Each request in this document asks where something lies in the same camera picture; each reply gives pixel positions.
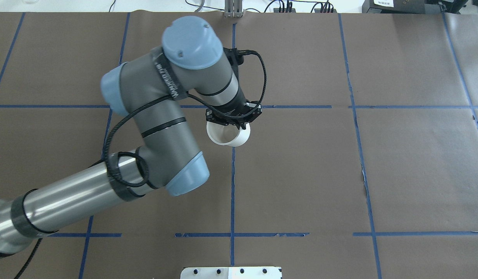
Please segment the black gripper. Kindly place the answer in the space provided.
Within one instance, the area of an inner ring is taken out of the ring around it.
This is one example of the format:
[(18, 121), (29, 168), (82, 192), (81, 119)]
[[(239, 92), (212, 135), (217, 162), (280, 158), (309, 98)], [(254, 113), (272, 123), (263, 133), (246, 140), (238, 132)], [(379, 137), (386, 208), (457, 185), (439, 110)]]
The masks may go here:
[(217, 107), (208, 107), (205, 119), (207, 122), (223, 127), (232, 126), (237, 129), (246, 129), (246, 124), (255, 121), (262, 111), (260, 101), (246, 102), (230, 112), (222, 112)]

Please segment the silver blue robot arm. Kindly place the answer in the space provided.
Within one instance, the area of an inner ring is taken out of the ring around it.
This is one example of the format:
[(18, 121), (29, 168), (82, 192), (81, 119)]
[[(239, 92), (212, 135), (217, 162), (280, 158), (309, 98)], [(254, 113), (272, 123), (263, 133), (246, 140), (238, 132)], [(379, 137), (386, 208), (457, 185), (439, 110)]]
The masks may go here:
[(180, 196), (205, 184), (207, 159), (182, 101), (203, 107), (211, 141), (236, 147), (262, 113), (267, 80), (259, 51), (225, 46), (199, 16), (172, 21), (159, 46), (101, 78), (101, 93), (117, 120), (98, 161), (18, 197), (0, 198), (0, 259), (151, 192)]

